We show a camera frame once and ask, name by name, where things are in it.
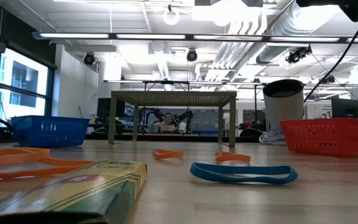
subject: plastic basket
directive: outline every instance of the plastic basket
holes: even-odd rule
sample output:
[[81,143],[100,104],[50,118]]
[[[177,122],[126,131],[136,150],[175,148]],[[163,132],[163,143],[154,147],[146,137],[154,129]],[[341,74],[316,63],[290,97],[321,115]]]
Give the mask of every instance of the plastic basket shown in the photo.
[[280,123],[290,151],[329,156],[358,154],[358,119],[309,119]]
[[13,117],[13,138],[30,147],[79,146],[84,142],[89,122],[89,119],[55,116]]

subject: person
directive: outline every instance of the person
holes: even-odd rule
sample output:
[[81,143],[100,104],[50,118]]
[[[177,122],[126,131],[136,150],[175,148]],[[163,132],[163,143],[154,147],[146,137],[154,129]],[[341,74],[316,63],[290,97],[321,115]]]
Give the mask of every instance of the person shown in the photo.
[[157,124],[159,127],[159,130],[162,132],[164,131],[176,131],[177,128],[173,124],[173,118],[171,113],[166,113],[164,115],[164,120],[160,123],[158,121],[155,121],[155,124]]

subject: rubber band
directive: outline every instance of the rubber band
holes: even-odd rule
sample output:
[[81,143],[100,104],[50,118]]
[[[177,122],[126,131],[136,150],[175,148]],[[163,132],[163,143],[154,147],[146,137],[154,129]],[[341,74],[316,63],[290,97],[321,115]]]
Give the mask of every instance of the rubber band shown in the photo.
[[[194,176],[213,182],[239,183],[239,182],[260,182],[266,184],[288,184],[298,178],[298,173],[292,166],[275,167],[252,167],[252,166],[222,166],[194,162],[190,167],[190,173]],[[225,174],[260,174],[260,175],[282,175],[287,177],[233,177]]]
[[22,164],[26,162],[41,162],[46,165],[55,166],[48,169],[0,172],[0,178],[8,179],[27,176],[42,177],[54,174],[65,174],[85,165],[94,163],[94,161],[55,159],[49,157],[49,155],[49,149],[29,147],[0,148],[0,168],[4,165]]
[[235,154],[231,152],[215,152],[215,162],[220,164],[224,161],[243,161],[251,162],[251,157],[243,154]]
[[172,157],[183,157],[184,151],[169,151],[165,149],[154,149],[153,156],[155,160],[168,159]]

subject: table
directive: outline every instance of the table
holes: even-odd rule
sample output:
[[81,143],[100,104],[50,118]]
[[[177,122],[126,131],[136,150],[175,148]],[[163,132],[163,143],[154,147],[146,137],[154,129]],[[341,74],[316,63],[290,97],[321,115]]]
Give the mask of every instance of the table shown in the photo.
[[223,138],[223,106],[229,109],[229,146],[236,145],[236,91],[112,91],[108,142],[114,144],[117,99],[135,106],[134,131],[136,141],[139,124],[139,106],[216,106],[218,107],[218,142]]

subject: orange rubber band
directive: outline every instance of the orange rubber band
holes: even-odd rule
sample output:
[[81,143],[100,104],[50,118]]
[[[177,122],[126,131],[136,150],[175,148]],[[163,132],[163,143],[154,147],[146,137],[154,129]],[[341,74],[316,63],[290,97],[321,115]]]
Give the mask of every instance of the orange rubber band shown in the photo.
[[251,157],[246,156],[243,154],[235,154],[231,152],[215,152],[215,162],[221,163],[224,161],[243,161],[243,162],[250,162]]
[[168,159],[172,157],[183,157],[185,155],[184,151],[169,151],[164,149],[154,149],[153,150],[153,156],[154,159],[160,160],[160,159]]
[[49,169],[21,170],[15,172],[0,172],[0,178],[16,178],[27,176],[48,176],[54,174],[65,174],[79,169],[85,165],[92,164],[94,161],[74,161],[55,159],[49,157],[49,149],[38,149],[29,147],[0,148],[0,168],[3,165],[22,164],[26,162],[41,162],[50,166]]

